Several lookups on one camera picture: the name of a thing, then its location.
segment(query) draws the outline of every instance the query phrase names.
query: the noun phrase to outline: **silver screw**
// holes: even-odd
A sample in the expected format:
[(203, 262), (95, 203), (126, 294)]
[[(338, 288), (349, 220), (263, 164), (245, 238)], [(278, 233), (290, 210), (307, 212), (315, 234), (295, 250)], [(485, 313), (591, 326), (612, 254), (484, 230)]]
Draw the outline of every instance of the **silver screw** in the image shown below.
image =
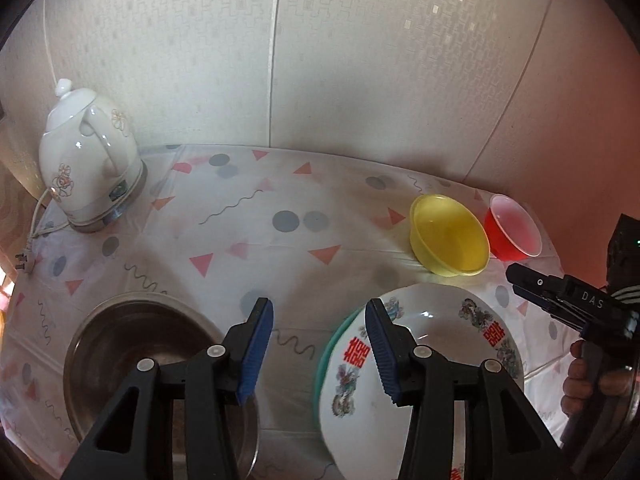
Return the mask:
[(433, 354), (433, 352), (431, 351), (431, 348), (429, 348), (428, 346), (418, 345), (417, 347), (414, 348), (414, 355), (416, 357), (419, 357), (420, 359), (426, 359), (427, 357), (431, 357), (431, 354)]
[(502, 365), (495, 359), (489, 359), (484, 363), (484, 367), (492, 374), (497, 374), (502, 370)]
[(154, 365), (155, 363), (153, 359), (145, 357), (144, 359), (140, 359), (140, 361), (138, 361), (136, 368), (138, 368), (138, 370), (140, 370), (141, 372), (148, 372), (149, 370), (151, 370), (151, 368), (154, 367)]
[(207, 348), (207, 355), (209, 357), (222, 357), (226, 352), (226, 348), (222, 345), (213, 345)]

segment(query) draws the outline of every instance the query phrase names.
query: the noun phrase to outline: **teal plate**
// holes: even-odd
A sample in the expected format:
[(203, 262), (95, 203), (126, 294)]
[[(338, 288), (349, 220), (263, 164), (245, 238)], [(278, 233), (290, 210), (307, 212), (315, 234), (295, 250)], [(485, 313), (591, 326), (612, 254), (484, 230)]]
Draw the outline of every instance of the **teal plate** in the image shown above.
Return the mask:
[(329, 339), (329, 342), (324, 347), (324, 351), (322, 352), (322, 356), (320, 357), (318, 370), (316, 371), (316, 378), (314, 380), (314, 420), (318, 428), (320, 428), (320, 390), (322, 390), (322, 384), (324, 383), (324, 378), (326, 376), (326, 368), (329, 365), (329, 359), (331, 358), (331, 354), (334, 352), (334, 346), (338, 342), (338, 339), (340, 339), (342, 334), (344, 334), (344, 331), (347, 330), (348, 327), (350, 327), (351, 323), (353, 323), (353, 320), (361, 310), (361, 308), (356, 309), (347, 319), (342, 322), (342, 324), (331, 336), (331, 339)]

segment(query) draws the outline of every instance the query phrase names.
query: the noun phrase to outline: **gray dot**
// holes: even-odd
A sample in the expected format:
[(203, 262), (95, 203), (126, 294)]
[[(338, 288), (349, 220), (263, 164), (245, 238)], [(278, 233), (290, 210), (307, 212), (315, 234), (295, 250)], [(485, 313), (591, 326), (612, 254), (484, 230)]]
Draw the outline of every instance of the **gray dot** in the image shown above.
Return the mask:
[(272, 223), (281, 233), (290, 233), (298, 228), (300, 219), (293, 211), (278, 211), (273, 215)]
[(506, 308), (509, 304), (509, 291), (504, 285), (498, 285), (495, 287), (495, 299), (498, 300), (498, 305)]
[(119, 245), (120, 241), (115, 236), (110, 236), (102, 244), (102, 256), (111, 256)]
[(553, 321), (549, 323), (549, 336), (554, 341), (556, 340), (556, 338), (558, 338), (558, 327)]
[(217, 155), (212, 156), (209, 159), (209, 164), (212, 166), (224, 166), (231, 159), (226, 153), (218, 153)]
[(242, 299), (240, 299), (240, 312), (244, 314), (245, 317), (249, 317), (251, 311), (254, 309), (255, 302), (258, 298), (266, 298), (267, 293), (264, 292), (261, 288), (252, 288), (248, 293), (246, 293)]
[(317, 233), (329, 227), (329, 217), (320, 211), (309, 211), (302, 219), (302, 223), (307, 229)]
[(368, 176), (364, 181), (373, 189), (386, 189), (385, 181), (378, 176)]
[(55, 262), (53, 262), (53, 275), (59, 276), (62, 271), (65, 270), (66, 256), (60, 256)]
[[(49, 229), (53, 227), (53, 222), (51, 220), (49, 220), (46, 224), (44, 224), (44, 228), (45, 229)], [(51, 233), (47, 233), (45, 235), (42, 235), (43, 238), (46, 238), (47, 236), (49, 236)]]
[(389, 189), (395, 189), (396, 188), (396, 181), (393, 180), (390, 176), (388, 175), (379, 175), (378, 178), (385, 183), (385, 185), (389, 188)]
[(153, 184), (153, 186), (149, 188), (149, 195), (153, 197), (157, 197), (158, 195), (160, 195), (160, 192), (162, 191), (164, 184), (166, 184), (165, 178), (162, 180), (158, 180), (158, 182), (156, 182), (155, 184)]
[(22, 366), (22, 382), (27, 385), (31, 382), (31, 365), (25, 363)]
[(400, 275), (393, 267), (383, 265), (373, 272), (373, 282), (388, 292), (398, 288)]
[(234, 166), (233, 164), (227, 164), (226, 166), (221, 166), (220, 168), (218, 168), (216, 173), (222, 178), (231, 178), (238, 174), (238, 167)]

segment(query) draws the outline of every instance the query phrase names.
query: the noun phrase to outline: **red bowl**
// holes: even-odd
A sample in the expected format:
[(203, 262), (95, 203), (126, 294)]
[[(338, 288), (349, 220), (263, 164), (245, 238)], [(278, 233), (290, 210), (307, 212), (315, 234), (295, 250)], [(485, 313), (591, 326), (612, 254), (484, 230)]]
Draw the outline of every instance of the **red bowl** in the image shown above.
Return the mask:
[(517, 262), (542, 252), (540, 230), (527, 211), (514, 199), (493, 195), (484, 218), (491, 252), (503, 262)]

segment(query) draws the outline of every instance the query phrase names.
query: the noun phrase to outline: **finger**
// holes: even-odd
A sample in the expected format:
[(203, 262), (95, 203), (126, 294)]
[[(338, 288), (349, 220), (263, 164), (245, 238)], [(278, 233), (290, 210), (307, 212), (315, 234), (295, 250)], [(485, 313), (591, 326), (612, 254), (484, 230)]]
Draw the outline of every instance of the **finger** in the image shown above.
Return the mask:
[(608, 396), (628, 396), (631, 393), (633, 374), (627, 370), (615, 370), (604, 374), (598, 386)]
[(569, 365), (566, 373), (571, 379), (584, 379), (587, 376), (587, 363), (584, 359), (576, 359)]
[(578, 341), (575, 341), (571, 344), (571, 346), (569, 347), (569, 352), (571, 352), (572, 356), (582, 356), (582, 343), (584, 343), (584, 341), (582, 339), (578, 339)]
[(584, 401), (573, 397), (564, 396), (560, 400), (560, 408), (565, 415), (572, 416), (580, 413), (584, 407)]
[(571, 379), (569, 377), (564, 380), (562, 390), (565, 395), (575, 397), (576, 399), (588, 399), (593, 393), (593, 387), (589, 381)]

